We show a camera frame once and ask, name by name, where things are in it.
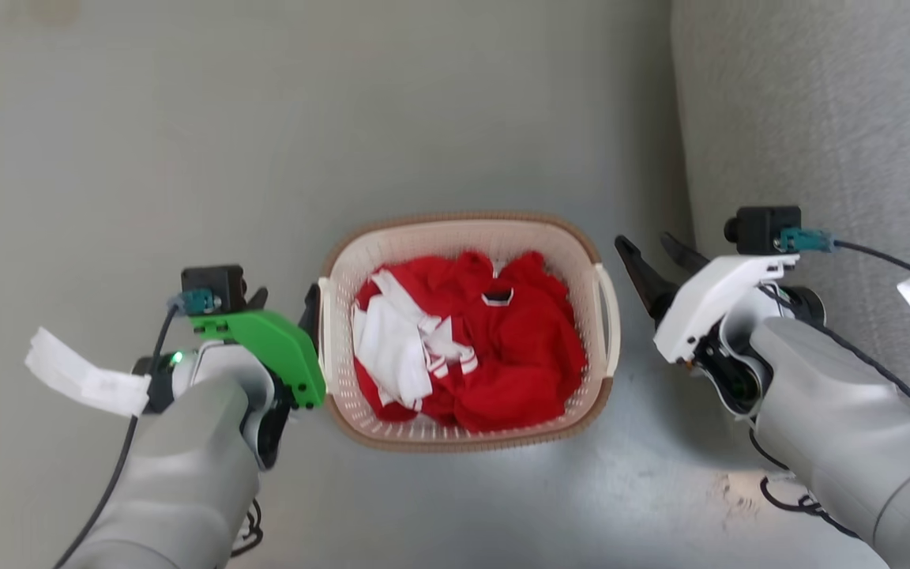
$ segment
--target green plastic part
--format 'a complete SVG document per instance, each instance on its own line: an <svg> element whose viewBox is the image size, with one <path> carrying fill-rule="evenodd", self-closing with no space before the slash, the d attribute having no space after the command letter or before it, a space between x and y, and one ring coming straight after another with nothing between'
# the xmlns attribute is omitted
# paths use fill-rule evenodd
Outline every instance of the green plastic part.
<svg viewBox="0 0 910 569"><path fill-rule="evenodd" d="M232 340L245 346L289 386L301 408L322 406L325 377L318 354L310 336L296 324L267 310L192 316L190 320L202 339Z"/></svg>

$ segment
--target white fabric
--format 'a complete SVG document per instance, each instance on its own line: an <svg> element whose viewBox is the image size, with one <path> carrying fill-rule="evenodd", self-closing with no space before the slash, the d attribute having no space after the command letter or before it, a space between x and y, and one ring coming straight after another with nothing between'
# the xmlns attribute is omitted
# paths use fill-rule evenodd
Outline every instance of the white fabric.
<svg viewBox="0 0 910 569"><path fill-rule="evenodd" d="M149 377L101 370L44 328L30 338L24 363L44 385L95 409L138 417L149 403Z"/></svg>
<svg viewBox="0 0 910 569"><path fill-rule="evenodd" d="M474 370L476 353L452 339L450 318L423 312L390 271L371 280L382 294L372 296L367 312L354 306L354 356L374 379L383 405L397 401L419 411L434 392L431 375L445 377L452 361Z"/></svg>

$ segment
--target gray fabric surface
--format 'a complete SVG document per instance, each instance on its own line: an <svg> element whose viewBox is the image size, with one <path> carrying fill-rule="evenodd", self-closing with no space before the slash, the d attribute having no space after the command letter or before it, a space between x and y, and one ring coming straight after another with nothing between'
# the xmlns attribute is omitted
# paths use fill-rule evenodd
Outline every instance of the gray fabric surface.
<svg viewBox="0 0 910 569"><path fill-rule="evenodd" d="M798 204L806 226L910 261L910 0L676 0L672 42L701 249L733 250L738 206ZM841 251L794 281L910 384L907 276Z"/></svg>

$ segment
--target clothes pile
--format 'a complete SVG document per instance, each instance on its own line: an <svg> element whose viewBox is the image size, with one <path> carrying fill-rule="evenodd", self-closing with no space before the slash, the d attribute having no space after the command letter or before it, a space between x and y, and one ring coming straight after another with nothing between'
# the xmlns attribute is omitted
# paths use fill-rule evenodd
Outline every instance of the clothes pile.
<svg viewBox="0 0 910 569"><path fill-rule="evenodd" d="M384 266L358 292L353 346L378 418L423 413L470 432L526 428L564 414L585 347L567 287L530 252L506 264L477 252Z"/></svg>

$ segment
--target teal connector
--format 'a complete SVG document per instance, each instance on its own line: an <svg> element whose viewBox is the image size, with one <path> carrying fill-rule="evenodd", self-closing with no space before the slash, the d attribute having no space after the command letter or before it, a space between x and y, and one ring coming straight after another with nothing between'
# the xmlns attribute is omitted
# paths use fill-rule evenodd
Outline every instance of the teal connector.
<svg viewBox="0 0 910 569"><path fill-rule="evenodd" d="M781 230L781 237L776 245L780 251L786 253L798 253L800 251L830 253L834 250L833 243L834 238L827 231L797 227Z"/></svg>

